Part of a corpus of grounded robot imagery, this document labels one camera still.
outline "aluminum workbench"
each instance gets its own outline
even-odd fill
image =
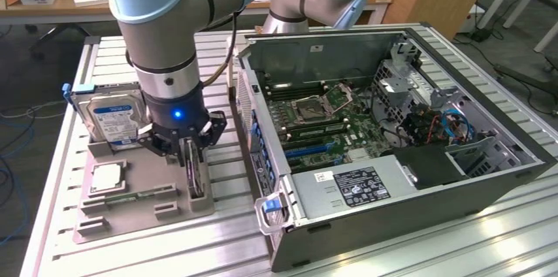
[[[374,25],[357,27],[370,29]],[[558,132],[430,28],[418,34],[558,157]],[[229,32],[196,35],[200,74],[223,62]],[[425,57],[422,69],[442,87],[450,78]],[[122,37],[84,46],[75,84],[135,81]],[[231,111],[227,77],[204,89],[208,109]],[[558,272],[558,168],[517,188],[478,214],[345,253],[287,272],[270,271],[233,120],[208,151],[214,215],[115,236],[72,242],[88,132],[71,106],[24,260],[23,276],[509,276]]]

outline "motherboard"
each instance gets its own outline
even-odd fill
[[[267,97],[293,173],[375,158],[393,148],[347,84],[270,90]]]

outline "power supply label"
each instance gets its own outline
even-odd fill
[[[374,167],[335,174],[334,178],[350,207],[391,197]]]
[[[132,106],[96,108],[94,113],[108,143],[124,145],[136,142],[138,122],[131,119]]]

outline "green circuit board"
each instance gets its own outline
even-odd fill
[[[393,148],[357,95],[347,99],[337,88],[322,97],[269,102],[294,173],[379,157]],[[314,149],[323,152],[305,154]]]

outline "blue led light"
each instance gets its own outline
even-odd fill
[[[175,111],[172,112],[172,117],[174,117],[175,119],[183,119],[183,118],[184,118],[184,113],[182,112],[182,110],[175,110]]]

